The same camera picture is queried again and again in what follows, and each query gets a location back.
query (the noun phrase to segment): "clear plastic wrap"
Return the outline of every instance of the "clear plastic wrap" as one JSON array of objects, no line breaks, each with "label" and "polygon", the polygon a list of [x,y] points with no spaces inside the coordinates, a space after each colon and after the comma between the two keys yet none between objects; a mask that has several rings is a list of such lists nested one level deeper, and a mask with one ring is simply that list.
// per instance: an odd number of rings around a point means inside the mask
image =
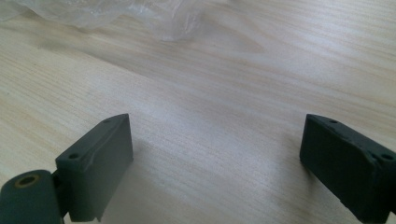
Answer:
[{"label": "clear plastic wrap", "polygon": [[142,21],[160,39],[189,37],[199,24],[199,0],[0,0],[0,21],[27,8],[42,18],[94,29],[128,15]]}]

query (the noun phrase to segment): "dark green plastic piece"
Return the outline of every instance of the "dark green plastic piece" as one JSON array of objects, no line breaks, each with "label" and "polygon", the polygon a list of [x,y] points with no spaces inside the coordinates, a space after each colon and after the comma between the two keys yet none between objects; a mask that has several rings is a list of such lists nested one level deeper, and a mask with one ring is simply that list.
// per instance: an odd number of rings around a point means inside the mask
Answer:
[{"label": "dark green plastic piece", "polygon": [[31,171],[10,179],[1,190],[1,224],[60,224],[55,189],[50,172]]},{"label": "dark green plastic piece", "polygon": [[59,224],[102,217],[133,161],[127,114],[96,125],[56,159],[58,170],[9,180],[0,194],[0,224]]},{"label": "dark green plastic piece", "polygon": [[395,211],[396,154],[346,125],[307,115],[300,159],[361,222]]}]

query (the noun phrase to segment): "wood grain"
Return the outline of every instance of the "wood grain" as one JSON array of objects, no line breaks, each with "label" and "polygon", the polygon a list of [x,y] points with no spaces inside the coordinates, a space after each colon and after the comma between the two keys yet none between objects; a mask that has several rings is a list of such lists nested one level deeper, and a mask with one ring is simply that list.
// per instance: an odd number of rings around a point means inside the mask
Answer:
[{"label": "wood grain", "polygon": [[304,117],[396,148],[395,11],[218,0],[177,42],[128,17],[93,31],[2,22],[0,184],[54,171],[97,122],[129,113],[134,164],[104,223],[359,223],[300,164]]}]

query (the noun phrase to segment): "wooden table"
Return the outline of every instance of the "wooden table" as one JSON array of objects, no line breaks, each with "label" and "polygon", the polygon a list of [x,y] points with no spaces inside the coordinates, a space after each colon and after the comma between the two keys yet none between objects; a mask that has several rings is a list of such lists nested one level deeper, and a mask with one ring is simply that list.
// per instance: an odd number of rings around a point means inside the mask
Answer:
[{"label": "wooden table", "polygon": [[301,165],[304,119],[396,148],[395,11],[218,0],[177,42],[129,17],[93,31],[32,12],[2,22],[0,184],[54,171],[96,123],[129,113],[134,164],[103,223],[359,223]]}]

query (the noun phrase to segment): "mounting hole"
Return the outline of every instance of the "mounting hole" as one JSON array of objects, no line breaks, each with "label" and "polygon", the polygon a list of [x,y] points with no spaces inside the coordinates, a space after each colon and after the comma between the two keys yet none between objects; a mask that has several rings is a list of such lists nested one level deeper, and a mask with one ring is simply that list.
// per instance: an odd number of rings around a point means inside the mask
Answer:
[{"label": "mounting hole", "polygon": [[79,155],[77,153],[73,153],[69,156],[69,159],[74,160],[77,159],[79,157]]},{"label": "mounting hole", "polygon": [[390,156],[390,155],[387,155],[387,154],[382,154],[382,155],[381,155],[381,157],[382,157],[382,158],[384,158],[385,160],[388,160],[388,161],[393,161],[393,157],[392,157],[392,156]]},{"label": "mounting hole", "polygon": [[39,178],[40,178],[39,175],[26,175],[15,182],[15,187],[17,189],[27,188],[29,186],[32,186],[35,182],[37,182]]}]

